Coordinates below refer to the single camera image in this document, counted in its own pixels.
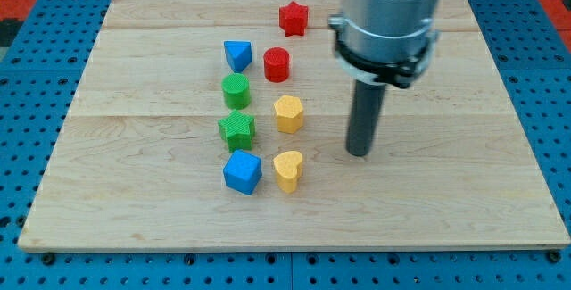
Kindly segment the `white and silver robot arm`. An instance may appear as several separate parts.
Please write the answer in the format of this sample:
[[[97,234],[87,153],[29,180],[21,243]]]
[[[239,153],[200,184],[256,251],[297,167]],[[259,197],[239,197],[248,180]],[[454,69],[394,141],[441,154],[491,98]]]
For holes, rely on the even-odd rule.
[[[354,79],[371,86],[408,88],[427,69],[438,32],[438,0],[342,0],[328,19],[335,58]]]

